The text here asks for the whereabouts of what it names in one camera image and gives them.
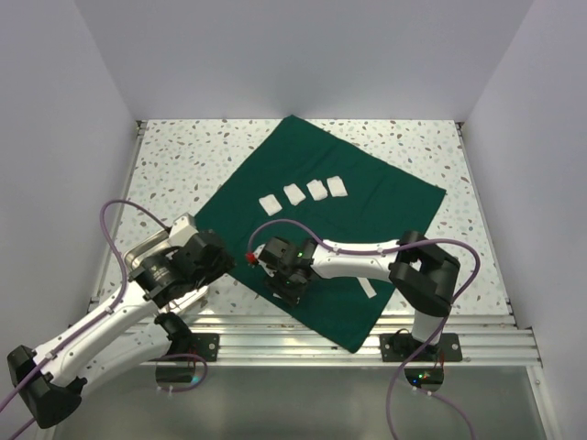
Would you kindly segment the stainless steel tray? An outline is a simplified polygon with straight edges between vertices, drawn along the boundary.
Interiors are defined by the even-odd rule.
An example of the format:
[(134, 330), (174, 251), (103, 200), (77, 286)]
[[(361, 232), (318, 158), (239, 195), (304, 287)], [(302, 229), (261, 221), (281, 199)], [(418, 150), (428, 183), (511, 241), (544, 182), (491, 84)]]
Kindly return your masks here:
[(180, 247), (171, 247), (169, 234), (164, 231), (146, 239), (125, 255), (127, 280), (142, 292), (147, 302), (152, 302), (161, 313), (183, 314), (201, 301), (209, 290), (209, 285), (187, 292), (176, 298), (173, 290), (180, 281), (179, 274), (172, 267), (172, 255)]

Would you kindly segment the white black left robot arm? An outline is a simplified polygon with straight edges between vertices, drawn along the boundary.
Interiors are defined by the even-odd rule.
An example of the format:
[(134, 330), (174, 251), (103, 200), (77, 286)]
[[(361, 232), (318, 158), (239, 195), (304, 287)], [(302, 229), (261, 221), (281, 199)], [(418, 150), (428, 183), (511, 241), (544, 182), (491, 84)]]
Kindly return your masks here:
[(192, 225), (165, 228), (117, 259), (124, 267), (118, 291), (49, 342), (7, 357), (13, 393), (41, 429), (137, 364), (192, 357), (194, 334), (181, 314), (235, 266), (218, 234)]

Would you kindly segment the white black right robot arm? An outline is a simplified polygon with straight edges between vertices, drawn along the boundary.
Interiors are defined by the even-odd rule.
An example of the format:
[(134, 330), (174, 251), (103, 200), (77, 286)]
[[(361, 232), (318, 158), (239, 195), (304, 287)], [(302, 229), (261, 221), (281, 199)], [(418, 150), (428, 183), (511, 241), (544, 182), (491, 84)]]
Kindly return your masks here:
[(435, 244), (419, 246), (422, 239), (417, 232), (376, 244), (272, 237), (252, 257), (284, 311), (350, 353), (362, 346), (384, 307), (366, 287), (389, 283), (415, 310), (408, 347), (426, 360), (441, 349), (439, 326), (450, 313), (460, 262)]

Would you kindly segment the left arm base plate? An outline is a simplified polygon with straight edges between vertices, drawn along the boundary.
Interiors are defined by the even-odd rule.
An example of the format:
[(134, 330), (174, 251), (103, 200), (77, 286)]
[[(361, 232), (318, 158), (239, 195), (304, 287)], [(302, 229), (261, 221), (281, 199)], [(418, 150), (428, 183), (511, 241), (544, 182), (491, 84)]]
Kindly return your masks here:
[(193, 355), (206, 362), (216, 362), (220, 348), (220, 335), (216, 333), (191, 333), (172, 338), (161, 359), (193, 359)]

